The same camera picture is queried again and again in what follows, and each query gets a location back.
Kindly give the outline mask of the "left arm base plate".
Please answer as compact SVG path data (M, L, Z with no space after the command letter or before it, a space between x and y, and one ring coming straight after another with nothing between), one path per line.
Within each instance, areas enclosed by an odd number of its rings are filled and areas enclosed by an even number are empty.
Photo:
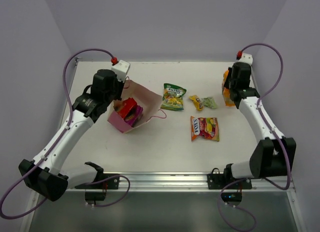
M76 186L76 189L118 189L120 175L116 173L101 173L93 182Z

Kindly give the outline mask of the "purple snack pack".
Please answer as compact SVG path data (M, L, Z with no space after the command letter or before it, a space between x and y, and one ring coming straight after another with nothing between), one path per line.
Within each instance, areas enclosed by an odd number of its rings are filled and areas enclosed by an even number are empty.
M137 105L131 112L124 118L126 124L134 127L143 117L143 107Z

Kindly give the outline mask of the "red snack pack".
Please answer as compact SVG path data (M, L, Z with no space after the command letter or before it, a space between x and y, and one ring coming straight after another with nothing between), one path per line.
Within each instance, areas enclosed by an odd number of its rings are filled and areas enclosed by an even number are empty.
M126 118L127 115L137 106L137 102L134 98L128 98L122 101L122 104L118 107L117 113L121 118Z

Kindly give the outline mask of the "orange snack pack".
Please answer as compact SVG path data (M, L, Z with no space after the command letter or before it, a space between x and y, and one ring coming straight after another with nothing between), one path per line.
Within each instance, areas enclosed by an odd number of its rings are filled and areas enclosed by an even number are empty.
M225 105L226 106L229 106L229 107L234 107L235 104L234 102L230 99L230 91L229 89L227 89L225 87L225 82L227 80L227 77L228 77L228 74L229 74L229 71L226 70L223 74L223 80L222 80L222 83L221 83L221 89L222 89L222 96L223 96L223 99L224 99L224 102L225 102Z

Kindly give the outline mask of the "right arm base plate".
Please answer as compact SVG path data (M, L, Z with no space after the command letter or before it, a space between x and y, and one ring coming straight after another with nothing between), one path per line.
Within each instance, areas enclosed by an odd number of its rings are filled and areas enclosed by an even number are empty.
M252 183L250 180L245 179L244 181L237 182L231 185L232 182L235 182L235 179L232 176L231 169L226 167L223 172L220 172L218 168L214 168L211 173L206 175L208 189L220 189L222 190L225 186L228 186L227 189L252 189Z

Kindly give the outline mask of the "yellow M&M's packet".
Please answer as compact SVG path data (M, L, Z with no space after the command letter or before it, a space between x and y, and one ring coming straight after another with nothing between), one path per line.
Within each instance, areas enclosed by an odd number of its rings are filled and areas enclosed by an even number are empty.
M197 111L202 111L204 109L202 100L197 95L189 96L189 99L193 102Z

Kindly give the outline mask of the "pale green small packet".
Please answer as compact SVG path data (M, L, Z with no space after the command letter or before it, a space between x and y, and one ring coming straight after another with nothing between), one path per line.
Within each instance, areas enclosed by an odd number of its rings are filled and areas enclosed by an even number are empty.
M201 101L205 107L211 108L211 109L217 109L218 105L216 104L213 97L205 97L201 98Z

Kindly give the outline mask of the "orange Fox's candy bag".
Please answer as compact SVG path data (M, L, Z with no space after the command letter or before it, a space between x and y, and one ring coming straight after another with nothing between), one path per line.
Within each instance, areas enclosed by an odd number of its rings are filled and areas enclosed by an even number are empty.
M220 130L218 120L215 117L190 117L191 141L198 137L203 139L219 141Z

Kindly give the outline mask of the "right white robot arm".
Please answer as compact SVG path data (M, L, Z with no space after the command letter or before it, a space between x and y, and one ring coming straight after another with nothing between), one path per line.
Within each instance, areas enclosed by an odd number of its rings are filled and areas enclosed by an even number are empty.
M266 178L290 175L296 151L296 142L287 138L274 125L260 100L258 91L250 86L252 68L244 62L235 62L228 69L224 87L230 99L244 115L257 141L252 155L245 161L226 166L223 175L228 188L236 187L241 178Z

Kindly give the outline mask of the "green Fox's candy bag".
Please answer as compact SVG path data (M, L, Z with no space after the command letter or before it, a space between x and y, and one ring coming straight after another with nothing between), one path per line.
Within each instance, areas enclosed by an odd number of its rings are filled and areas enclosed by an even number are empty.
M183 87L170 83L164 83L162 104L160 108L171 111L184 110L183 96L186 94L186 92L187 90Z

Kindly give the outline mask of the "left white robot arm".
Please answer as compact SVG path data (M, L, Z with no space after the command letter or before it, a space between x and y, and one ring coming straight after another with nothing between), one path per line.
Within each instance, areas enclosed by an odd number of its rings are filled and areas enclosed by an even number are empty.
M56 201L69 189L82 184L99 188L104 182L103 168L93 162L62 172L61 168L80 138L96 123L109 104L121 99L126 72L112 68L95 73L89 93L83 92L49 144L31 161L24 159L18 166L27 187L50 201Z

